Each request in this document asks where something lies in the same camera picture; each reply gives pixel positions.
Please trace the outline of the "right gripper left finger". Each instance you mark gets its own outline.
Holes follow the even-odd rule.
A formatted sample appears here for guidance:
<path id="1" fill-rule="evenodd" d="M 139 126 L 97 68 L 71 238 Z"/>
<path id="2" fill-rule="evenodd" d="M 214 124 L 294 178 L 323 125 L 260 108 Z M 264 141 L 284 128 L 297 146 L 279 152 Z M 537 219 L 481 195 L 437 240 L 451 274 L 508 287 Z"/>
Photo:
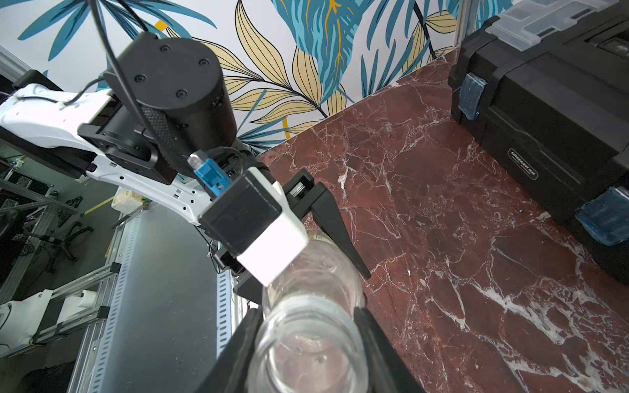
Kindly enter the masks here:
<path id="1" fill-rule="evenodd" d="M 261 309 L 249 309 L 209 374 L 194 392 L 247 392 L 247 373 L 263 322 Z"/>

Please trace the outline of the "small clear bottle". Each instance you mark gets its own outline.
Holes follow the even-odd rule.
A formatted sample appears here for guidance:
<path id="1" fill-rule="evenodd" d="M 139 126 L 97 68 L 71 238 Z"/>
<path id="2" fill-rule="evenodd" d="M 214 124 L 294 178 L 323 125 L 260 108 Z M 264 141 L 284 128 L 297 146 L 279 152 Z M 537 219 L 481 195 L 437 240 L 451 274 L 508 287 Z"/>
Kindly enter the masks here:
<path id="1" fill-rule="evenodd" d="M 360 275 L 327 234 L 308 234 L 308 246 L 263 291 L 249 392 L 368 390 L 365 347 L 353 319 L 365 305 Z"/>

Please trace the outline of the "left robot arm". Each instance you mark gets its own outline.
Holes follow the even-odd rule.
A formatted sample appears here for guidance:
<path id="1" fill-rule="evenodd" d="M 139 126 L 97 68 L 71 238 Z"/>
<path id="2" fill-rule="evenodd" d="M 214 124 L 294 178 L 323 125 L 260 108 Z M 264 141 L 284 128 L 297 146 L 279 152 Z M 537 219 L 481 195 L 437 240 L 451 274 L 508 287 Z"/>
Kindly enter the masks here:
<path id="1" fill-rule="evenodd" d="M 221 244 L 219 264 L 265 287 L 306 244 L 289 186 L 239 141 L 216 50 L 142 33 L 111 61 L 107 89 L 31 83 L 1 106 L 1 136 L 27 155 L 165 206 Z"/>

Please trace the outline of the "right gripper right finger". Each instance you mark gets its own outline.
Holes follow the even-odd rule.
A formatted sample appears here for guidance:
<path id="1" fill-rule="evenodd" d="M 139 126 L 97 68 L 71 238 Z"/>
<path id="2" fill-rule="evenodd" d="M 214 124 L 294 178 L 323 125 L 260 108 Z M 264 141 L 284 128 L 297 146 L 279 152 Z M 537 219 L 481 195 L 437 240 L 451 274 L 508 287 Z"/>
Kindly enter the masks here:
<path id="1" fill-rule="evenodd" d="M 365 347 L 370 378 L 369 392 L 425 393 L 372 313 L 366 308 L 356 307 L 354 321 Z"/>

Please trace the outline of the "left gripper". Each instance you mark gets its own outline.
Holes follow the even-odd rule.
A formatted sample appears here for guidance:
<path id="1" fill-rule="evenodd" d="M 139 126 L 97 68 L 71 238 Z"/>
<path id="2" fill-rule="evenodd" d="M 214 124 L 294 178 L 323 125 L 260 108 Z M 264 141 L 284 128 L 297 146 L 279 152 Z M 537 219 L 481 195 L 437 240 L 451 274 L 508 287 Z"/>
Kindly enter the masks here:
<path id="1" fill-rule="evenodd" d="M 304 251 L 309 241 L 302 223 L 305 215 L 298 211 L 297 204 L 314 186 L 313 176 L 305 169 L 284 186 L 265 181 L 265 189 L 282 208 L 281 215 L 244 252 L 244 260 L 232 256 L 226 246 L 219 244 L 214 259 L 222 270 L 229 270 L 234 276 L 235 295 L 261 304 L 263 290 Z M 314 193 L 311 205 L 314 222 L 349 258 L 358 273 L 370 279 L 370 270 L 352 242 L 334 196 L 327 188 L 315 188 Z"/>

